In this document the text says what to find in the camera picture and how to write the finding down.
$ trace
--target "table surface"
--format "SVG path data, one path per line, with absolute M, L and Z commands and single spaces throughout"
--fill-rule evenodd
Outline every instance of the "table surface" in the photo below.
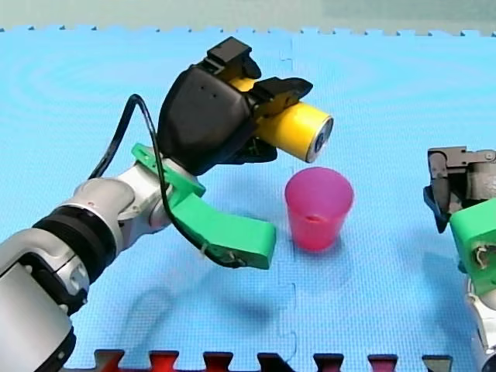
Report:
M 229 34 L 175 29 L 17 29 L 0 33 L 0 138 L 5 175 L 0 239 L 31 226 L 72 195 L 113 135 L 126 99 L 141 94 L 157 118 L 175 77 Z M 278 353 L 298 371 L 315 353 L 341 353 L 343 371 L 395 354 L 397 371 L 424 370 L 422 356 L 450 355 L 472 370 L 474 323 L 463 300 L 450 233 L 423 204 L 433 146 L 494 148 L 496 38 L 234 34 L 253 47 L 264 77 L 314 84 L 305 99 L 335 118 L 315 165 L 344 174 L 356 201 L 333 253 L 295 250 L 283 190 L 306 164 L 219 166 L 201 177 L 205 199 L 277 226 L 269 271 L 227 270 L 203 260 L 173 229 L 143 237 L 92 286 L 73 316 L 78 344 L 67 367 L 94 366 L 96 349 L 123 349 L 124 367 L 149 350 L 177 350 L 177 368 L 204 366 L 203 352 L 232 352 L 231 370 L 256 370 Z M 107 175 L 148 143 L 137 115 Z

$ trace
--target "green 3d-printed part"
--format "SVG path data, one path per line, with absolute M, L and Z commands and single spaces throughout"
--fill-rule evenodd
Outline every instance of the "green 3d-printed part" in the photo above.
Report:
M 137 143 L 137 161 L 158 174 L 154 153 Z M 204 249 L 229 262 L 233 257 L 248 267 L 268 269 L 276 243 L 275 227 L 265 221 L 219 212 L 201 196 L 205 188 L 164 164 L 164 177 L 173 186 L 170 209 L 180 224 L 199 240 Z
M 460 261 L 474 285 L 475 294 L 496 288 L 496 252 L 487 250 L 487 265 L 477 262 L 476 252 L 496 246 L 496 199 L 490 199 L 453 213 L 449 219 Z

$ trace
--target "yellow cylinder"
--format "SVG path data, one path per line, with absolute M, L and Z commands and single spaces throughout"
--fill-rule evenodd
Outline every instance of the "yellow cylinder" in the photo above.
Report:
M 229 83 L 240 91 L 249 91 L 255 80 L 237 78 Z M 311 163 L 327 143 L 332 124 L 329 114 L 299 102 L 279 115 L 259 119 L 256 135 L 270 145 Z

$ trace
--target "pink cup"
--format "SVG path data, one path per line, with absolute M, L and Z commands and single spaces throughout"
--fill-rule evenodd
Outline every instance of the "pink cup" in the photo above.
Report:
M 313 167 L 299 171 L 284 192 L 293 241 L 319 252 L 336 241 L 353 205 L 353 189 L 338 172 Z

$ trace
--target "black cable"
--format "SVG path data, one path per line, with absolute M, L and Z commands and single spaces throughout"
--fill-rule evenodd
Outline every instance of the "black cable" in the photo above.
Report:
M 211 261 L 223 267 L 230 268 L 238 268 L 241 267 L 241 264 L 238 262 L 233 263 L 224 263 L 219 260 L 218 257 L 212 255 L 212 253 L 208 250 L 204 250 L 203 245 L 197 241 L 193 236 L 191 236 L 179 223 L 176 219 L 175 215 L 171 211 L 171 207 L 169 205 L 169 200 L 167 199 L 167 188 L 170 184 L 165 181 L 164 177 L 164 167 L 162 165 L 160 150 L 157 143 L 157 132 L 155 130 L 155 126 L 153 125 L 153 121 L 150 117 L 150 113 L 148 112 L 148 108 L 146 107 L 145 101 L 141 98 L 141 96 L 134 94 L 131 95 L 126 103 L 124 108 L 124 112 L 122 113 L 121 119 L 119 120 L 119 124 L 117 125 L 117 129 L 115 130 L 115 134 L 112 138 L 108 149 L 105 151 L 103 158 L 100 160 L 96 168 L 91 172 L 91 175 L 88 179 L 101 177 L 106 169 L 109 167 L 112 159 L 119 148 L 120 143 L 122 142 L 122 138 L 126 133 L 127 127 L 129 126 L 129 122 L 131 121 L 131 117 L 133 116 L 134 108 L 139 106 L 139 109 L 143 113 L 143 117 L 145 119 L 146 127 L 148 128 L 148 133 L 150 134 L 150 138 L 153 144 L 153 152 L 155 155 L 155 161 L 157 162 L 157 170 L 158 170 L 158 178 L 160 181 L 160 193 L 162 197 L 162 202 L 164 204 L 164 209 L 169 218 L 172 225 L 176 228 L 176 230 L 194 247 L 203 251 L 204 255 L 207 256 Z

